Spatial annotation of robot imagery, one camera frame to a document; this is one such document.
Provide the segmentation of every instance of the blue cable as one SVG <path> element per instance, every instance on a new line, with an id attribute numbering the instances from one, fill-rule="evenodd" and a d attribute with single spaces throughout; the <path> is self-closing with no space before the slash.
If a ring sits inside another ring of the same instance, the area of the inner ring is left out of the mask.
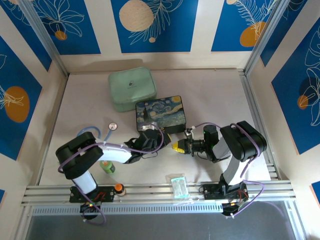
<path id="1" fill-rule="evenodd" d="M 106 137 L 104 139 L 105 142 L 108 140 L 108 138 L 110 137 L 111 133 L 112 133 L 112 130 L 109 129 L 109 132 L 108 132 L 108 134 L 106 135 Z"/>
<path id="2" fill-rule="evenodd" d="M 78 137 L 80 134 L 83 134 L 86 130 L 89 130 L 89 129 L 95 129 L 98 131 L 98 139 L 101 138 L 101 131 L 99 128 L 97 128 L 96 126 L 87 126 L 85 127 L 84 129 L 82 129 L 76 136 Z"/>

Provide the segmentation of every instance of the orange cap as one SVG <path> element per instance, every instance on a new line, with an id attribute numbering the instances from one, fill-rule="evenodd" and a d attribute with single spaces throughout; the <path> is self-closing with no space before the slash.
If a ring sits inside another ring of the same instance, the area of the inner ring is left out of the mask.
<path id="1" fill-rule="evenodd" d="M 123 188 L 124 188 L 124 186 L 123 186 L 121 183 L 117 183 L 117 184 L 114 186 L 114 189 L 115 189 L 117 192 L 120 192 Z"/>

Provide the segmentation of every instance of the small bottle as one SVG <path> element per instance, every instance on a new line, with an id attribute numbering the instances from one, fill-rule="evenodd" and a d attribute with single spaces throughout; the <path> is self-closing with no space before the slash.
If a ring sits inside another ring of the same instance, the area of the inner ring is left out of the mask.
<path id="1" fill-rule="evenodd" d="M 117 183 L 115 186 L 114 186 L 114 190 L 115 190 L 115 193 L 122 197 L 126 194 L 126 189 L 125 189 L 125 186 L 121 183 Z"/>
<path id="2" fill-rule="evenodd" d="M 100 167 L 105 171 L 107 174 L 113 174 L 116 170 L 115 165 L 112 161 L 100 161 Z"/>

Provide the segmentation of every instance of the black box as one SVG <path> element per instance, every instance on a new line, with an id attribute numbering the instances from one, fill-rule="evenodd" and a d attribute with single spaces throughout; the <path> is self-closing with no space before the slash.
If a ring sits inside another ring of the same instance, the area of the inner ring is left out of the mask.
<path id="1" fill-rule="evenodd" d="M 168 134 L 182 133 L 186 130 L 186 116 L 180 96 L 171 96 L 135 105 L 136 129 L 142 130 L 145 123 L 156 122 Z"/>

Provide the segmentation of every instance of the green bottle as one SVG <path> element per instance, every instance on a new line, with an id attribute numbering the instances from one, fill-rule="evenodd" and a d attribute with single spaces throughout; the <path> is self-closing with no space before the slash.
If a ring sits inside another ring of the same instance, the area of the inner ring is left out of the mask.
<path id="1" fill-rule="evenodd" d="M 113 174 L 116 170 L 115 165 L 112 161 L 100 161 L 100 167 L 107 173 Z"/>

